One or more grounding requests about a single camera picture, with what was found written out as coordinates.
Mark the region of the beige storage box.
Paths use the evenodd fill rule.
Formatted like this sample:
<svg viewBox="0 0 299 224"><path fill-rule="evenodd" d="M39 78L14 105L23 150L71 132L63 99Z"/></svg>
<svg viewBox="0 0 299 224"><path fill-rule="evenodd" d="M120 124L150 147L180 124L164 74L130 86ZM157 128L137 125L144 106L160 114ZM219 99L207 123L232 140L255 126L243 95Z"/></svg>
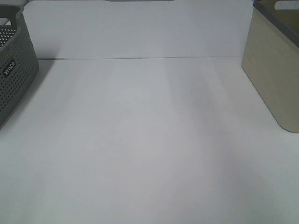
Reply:
<svg viewBox="0 0 299 224"><path fill-rule="evenodd" d="M299 131L299 2L256 0L242 69L276 122Z"/></svg>

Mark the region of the grey perforated plastic basket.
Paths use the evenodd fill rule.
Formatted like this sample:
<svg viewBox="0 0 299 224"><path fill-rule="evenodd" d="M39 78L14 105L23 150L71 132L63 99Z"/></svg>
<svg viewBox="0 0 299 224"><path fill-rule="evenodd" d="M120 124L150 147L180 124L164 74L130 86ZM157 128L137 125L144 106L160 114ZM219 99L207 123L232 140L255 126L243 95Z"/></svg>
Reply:
<svg viewBox="0 0 299 224"><path fill-rule="evenodd" d="M0 16L11 22L0 27L0 125L11 116L34 81L39 63L26 25L24 8L1 5Z"/></svg>

